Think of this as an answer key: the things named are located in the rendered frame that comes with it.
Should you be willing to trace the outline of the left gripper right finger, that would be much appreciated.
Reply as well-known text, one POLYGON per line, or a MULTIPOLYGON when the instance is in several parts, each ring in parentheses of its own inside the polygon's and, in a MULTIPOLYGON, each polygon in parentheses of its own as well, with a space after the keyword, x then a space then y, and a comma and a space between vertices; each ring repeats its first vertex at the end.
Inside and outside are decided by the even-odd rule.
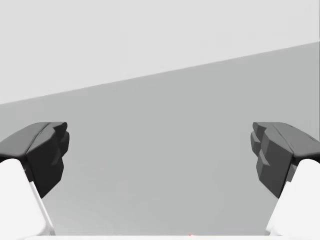
POLYGON ((278 199, 270 236, 320 236, 320 141, 283 122, 254 122, 260 182, 278 199))

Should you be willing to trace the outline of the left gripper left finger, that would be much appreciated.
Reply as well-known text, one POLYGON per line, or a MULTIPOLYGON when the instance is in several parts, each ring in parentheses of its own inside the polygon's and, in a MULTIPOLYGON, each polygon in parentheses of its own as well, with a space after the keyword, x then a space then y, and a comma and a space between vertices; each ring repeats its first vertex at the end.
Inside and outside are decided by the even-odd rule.
POLYGON ((54 236, 43 198, 60 182, 66 122, 36 122, 0 141, 0 236, 54 236))

